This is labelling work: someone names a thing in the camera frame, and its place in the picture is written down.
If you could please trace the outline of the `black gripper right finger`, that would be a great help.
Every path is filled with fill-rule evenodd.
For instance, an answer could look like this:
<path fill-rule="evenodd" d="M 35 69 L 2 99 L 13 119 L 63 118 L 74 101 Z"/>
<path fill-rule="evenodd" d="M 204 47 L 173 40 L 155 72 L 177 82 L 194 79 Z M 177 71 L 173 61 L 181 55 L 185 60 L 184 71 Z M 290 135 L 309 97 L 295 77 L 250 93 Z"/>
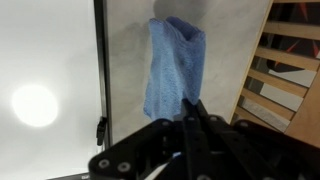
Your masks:
<path fill-rule="evenodd" d="M 248 120 L 229 125 L 201 101 L 195 108 L 249 180 L 320 180 L 319 148 Z"/>

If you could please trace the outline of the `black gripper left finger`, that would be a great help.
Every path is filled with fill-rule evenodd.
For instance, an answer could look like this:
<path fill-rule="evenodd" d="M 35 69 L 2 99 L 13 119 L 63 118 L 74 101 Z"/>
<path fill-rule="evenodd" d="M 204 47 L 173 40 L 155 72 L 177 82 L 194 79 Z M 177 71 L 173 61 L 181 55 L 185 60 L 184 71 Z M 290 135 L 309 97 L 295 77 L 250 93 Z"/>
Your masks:
<path fill-rule="evenodd" d="M 158 119 L 88 164 L 91 180 L 212 180 L 210 150 L 196 107 L 184 99 L 180 121 Z"/>

